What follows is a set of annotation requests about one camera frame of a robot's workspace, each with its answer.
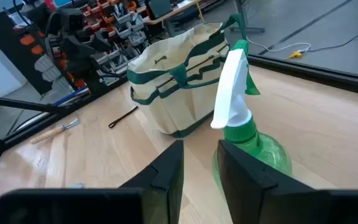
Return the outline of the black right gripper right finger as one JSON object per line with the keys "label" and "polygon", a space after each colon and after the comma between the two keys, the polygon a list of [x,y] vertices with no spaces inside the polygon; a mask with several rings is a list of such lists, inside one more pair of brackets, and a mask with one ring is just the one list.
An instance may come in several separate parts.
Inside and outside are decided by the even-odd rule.
{"label": "black right gripper right finger", "polygon": [[218,167],[233,224],[358,224],[358,190],[314,189],[227,140]]}

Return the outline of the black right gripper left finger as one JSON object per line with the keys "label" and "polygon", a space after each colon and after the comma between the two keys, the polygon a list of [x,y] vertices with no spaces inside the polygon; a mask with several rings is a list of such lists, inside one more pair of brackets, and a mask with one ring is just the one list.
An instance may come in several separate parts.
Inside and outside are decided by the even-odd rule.
{"label": "black right gripper left finger", "polygon": [[178,224],[184,142],[176,140],[118,188],[17,189],[0,196],[0,224]]}

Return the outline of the wooden handled hand fork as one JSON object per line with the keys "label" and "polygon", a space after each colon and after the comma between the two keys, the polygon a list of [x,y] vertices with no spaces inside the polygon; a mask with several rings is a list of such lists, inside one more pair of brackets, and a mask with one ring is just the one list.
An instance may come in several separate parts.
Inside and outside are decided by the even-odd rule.
{"label": "wooden handled hand fork", "polygon": [[66,124],[66,125],[62,125],[62,126],[59,126],[59,127],[56,127],[54,129],[51,129],[37,137],[34,137],[33,139],[30,140],[30,143],[31,144],[37,144],[43,140],[46,140],[46,139],[50,139],[50,138],[53,138],[54,136],[64,132],[65,130],[67,129],[70,129],[76,125],[78,125],[80,123],[80,120],[79,119],[75,119],[73,120],[72,122],[70,122],[69,124]]}

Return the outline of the green spray bottle white trigger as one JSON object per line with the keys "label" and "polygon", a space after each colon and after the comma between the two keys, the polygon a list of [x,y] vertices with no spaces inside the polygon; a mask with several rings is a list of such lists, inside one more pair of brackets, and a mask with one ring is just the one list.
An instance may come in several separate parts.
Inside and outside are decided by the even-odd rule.
{"label": "green spray bottle white trigger", "polygon": [[227,142],[276,170],[292,175],[289,153],[276,139],[258,130],[246,104],[246,95],[258,93],[249,74],[246,51],[230,50],[219,80],[211,127],[221,129]]}

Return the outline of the cream green gardening bag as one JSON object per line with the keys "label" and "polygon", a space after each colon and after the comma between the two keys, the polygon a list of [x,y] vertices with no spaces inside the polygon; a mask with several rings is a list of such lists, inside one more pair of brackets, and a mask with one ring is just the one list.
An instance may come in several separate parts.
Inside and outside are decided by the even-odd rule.
{"label": "cream green gardening bag", "polygon": [[158,41],[128,64],[131,98],[159,131],[182,138],[213,116],[228,52],[248,54],[245,38],[228,44],[224,30],[233,24],[245,31],[242,16],[233,14]]}

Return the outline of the orange grey parts bin rack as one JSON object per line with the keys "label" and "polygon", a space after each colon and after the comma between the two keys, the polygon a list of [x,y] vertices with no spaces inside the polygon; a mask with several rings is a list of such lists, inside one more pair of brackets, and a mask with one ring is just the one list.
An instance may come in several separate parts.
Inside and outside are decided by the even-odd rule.
{"label": "orange grey parts bin rack", "polygon": [[132,0],[85,0],[78,9],[85,17],[84,30],[101,31],[111,48],[93,55],[101,68],[102,81],[110,85],[123,77],[129,62],[135,60],[146,46],[142,13]]}

